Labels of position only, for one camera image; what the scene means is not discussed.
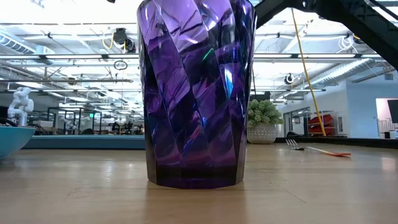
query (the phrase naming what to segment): potted plant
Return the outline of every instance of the potted plant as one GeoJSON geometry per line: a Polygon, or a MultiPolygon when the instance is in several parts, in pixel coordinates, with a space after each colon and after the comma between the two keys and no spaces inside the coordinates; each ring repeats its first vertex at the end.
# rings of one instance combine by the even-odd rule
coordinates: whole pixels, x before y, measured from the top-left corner
{"type": "Polygon", "coordinates": [[[271,144],[277,137],[276,124],[283,124],[282,114],[269,100],[252,100],[248,106],[248,141],[271,144]]]}

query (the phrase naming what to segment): turquoise bowl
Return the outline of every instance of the turquoise bowl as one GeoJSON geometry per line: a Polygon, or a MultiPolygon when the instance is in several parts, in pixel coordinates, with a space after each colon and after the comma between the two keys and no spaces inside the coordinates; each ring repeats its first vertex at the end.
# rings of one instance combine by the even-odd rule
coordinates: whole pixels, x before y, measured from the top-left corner
{"type": "Polygon", "coordinates": [[[35,134],[35,128],[0,126],[0,159],[22,149],[35,134]]]}

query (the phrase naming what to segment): wooden table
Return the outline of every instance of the wooden table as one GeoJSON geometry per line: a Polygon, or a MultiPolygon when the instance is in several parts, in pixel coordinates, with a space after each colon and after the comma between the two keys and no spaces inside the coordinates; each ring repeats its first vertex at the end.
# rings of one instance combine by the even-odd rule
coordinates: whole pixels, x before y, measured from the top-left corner
{"type": "Polygon", "coordinates": [[[147,181],[144,151],[23,150],[0,165],[0,223],[398,223],[398,150],[309,144],[352,159],[248,146],[244,182],[147,181]]]}

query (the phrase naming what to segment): textured white planter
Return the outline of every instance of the textured white planter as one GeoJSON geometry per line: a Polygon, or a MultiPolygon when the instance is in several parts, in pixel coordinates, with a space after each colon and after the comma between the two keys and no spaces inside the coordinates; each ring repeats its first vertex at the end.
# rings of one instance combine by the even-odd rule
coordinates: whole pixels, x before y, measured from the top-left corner
{"type": "Polygon", "coordinates": [[[248,128],[248,141],[253,144],[272,144],[277,134],[274,124],[259,124],[254,128],[248,128]]]}

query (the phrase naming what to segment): vase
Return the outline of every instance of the vase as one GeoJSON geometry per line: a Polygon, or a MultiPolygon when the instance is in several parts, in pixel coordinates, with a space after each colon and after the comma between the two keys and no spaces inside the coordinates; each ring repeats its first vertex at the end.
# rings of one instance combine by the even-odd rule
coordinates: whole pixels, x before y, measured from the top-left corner
{"type": "Polygon", "coordinates": [[[277,135],[274,124],[258,124],[254,128],[248,128],[248,141],[253,144],[272,144],[277,135]]]}
{"type": "Polygon", "coordinates": [[[247,0],[146,0],[137,18],[149,180],[181,189],[240,182],[254,7],[247,0]]]}

